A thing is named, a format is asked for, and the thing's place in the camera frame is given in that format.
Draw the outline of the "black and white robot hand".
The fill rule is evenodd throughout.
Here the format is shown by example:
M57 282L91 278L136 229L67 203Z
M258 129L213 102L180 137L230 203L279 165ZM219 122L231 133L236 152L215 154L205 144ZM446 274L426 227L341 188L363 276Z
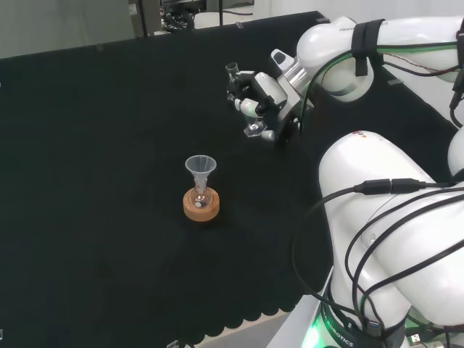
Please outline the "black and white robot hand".
M311 106L302 106L311 79L305 69L284 72L277 79L265 72L240 70L236 63L225 66L227 100L246 120L244 134L275 144L285 144L302 130L302 118Z

